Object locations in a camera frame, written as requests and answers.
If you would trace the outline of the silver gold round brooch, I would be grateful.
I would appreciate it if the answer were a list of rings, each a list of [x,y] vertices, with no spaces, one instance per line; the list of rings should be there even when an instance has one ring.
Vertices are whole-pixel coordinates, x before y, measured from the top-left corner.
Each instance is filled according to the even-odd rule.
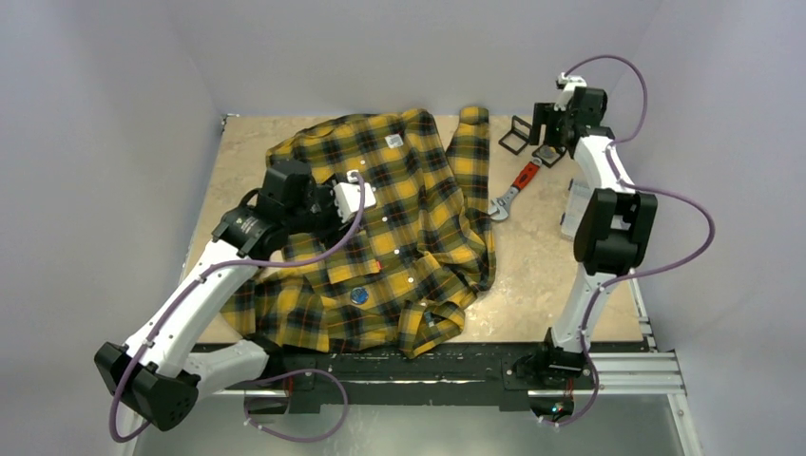
[[[561,154],[554,147],[543,146],[541,150],[543,151],[541,157],[546,162],[555,162],[561,159]]]

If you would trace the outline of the yellow black plaid shirt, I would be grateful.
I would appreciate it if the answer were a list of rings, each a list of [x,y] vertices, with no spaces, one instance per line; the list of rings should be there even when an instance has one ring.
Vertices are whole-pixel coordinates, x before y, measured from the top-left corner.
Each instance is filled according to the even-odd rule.
[[[317,182],[359,172],[376,206],[333,254],[292,236],[289,267],[248,280],[222,317],[244,336],[319,352],[392,345],[414,358],[459,335],[495,278],[489,142],[489,112],[468,106],[449,144],[431,113],[411,109],[343,116],[269,148],[268,164],[306,162]],[[351,302],[355,287],[366,304]]]

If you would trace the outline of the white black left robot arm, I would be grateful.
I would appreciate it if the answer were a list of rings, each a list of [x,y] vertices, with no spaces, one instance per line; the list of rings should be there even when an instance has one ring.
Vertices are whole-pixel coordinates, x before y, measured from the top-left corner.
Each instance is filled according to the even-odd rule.
[[[280,382],[283,363],[252,340],[208,353],[193,349],[233,293],[273,266],[271,255],[291,235],[342,227],[337,186],[337,180],[316,182],[301,161],[270,166],[262,185],[221,216],[196,265],[161,308],[123,344],[106,342],[96,352],[94,363],[112,395],[108,428],[115,442],[140,433],[121,433],[121,407],[145,426],[167,431],[219,390],[247,381],[270,389]]]

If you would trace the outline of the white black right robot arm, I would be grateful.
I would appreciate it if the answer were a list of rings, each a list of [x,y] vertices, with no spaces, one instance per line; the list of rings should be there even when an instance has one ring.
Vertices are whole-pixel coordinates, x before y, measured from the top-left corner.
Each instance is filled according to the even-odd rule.
[[[558,87],[554,103],[534,107],[533,122],[545,128],[545,145],[564,149],[578,163],[591,195],[574,235],[578,269],[567,303],[528,362],[548,387],[587,369],[589,333],[618,278],[643,262],[658,209],[655,196],[632,189],[614,134],[602,124],[606,92],[583,82]]]

